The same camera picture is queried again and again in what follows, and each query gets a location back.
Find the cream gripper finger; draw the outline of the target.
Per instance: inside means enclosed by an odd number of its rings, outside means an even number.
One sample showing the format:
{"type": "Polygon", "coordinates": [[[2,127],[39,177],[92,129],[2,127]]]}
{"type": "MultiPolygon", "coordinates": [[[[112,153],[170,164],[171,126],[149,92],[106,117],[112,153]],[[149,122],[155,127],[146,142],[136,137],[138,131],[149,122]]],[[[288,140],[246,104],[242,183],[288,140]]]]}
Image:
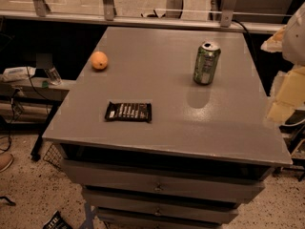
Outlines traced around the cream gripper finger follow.
{"type": "Polygon", "coordinates": [[[263,42],[260,49],[264,52],[282,52],[282,40],[286,27],[282,27],[263,42]]]}
{"type": "Polygon", "coordinates": [[[305,67],[293,66],[287,73],[279,71],[270,95],[267,118],[275,123],[286,122],[305,103],[305,67]]]}

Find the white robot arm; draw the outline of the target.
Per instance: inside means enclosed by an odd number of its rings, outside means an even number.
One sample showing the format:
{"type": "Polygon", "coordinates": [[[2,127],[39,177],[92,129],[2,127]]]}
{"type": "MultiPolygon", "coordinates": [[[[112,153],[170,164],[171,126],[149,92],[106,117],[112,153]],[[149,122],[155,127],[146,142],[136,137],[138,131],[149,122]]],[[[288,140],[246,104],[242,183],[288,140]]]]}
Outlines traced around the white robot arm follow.
{"type": "Polygon", "coordinates": [[[270,90],[267,119],[283,124],[305,103],[305,3],[260,49],[281,52],[285,60],[294,64],[287,73],[276,75],[270,90]]]}

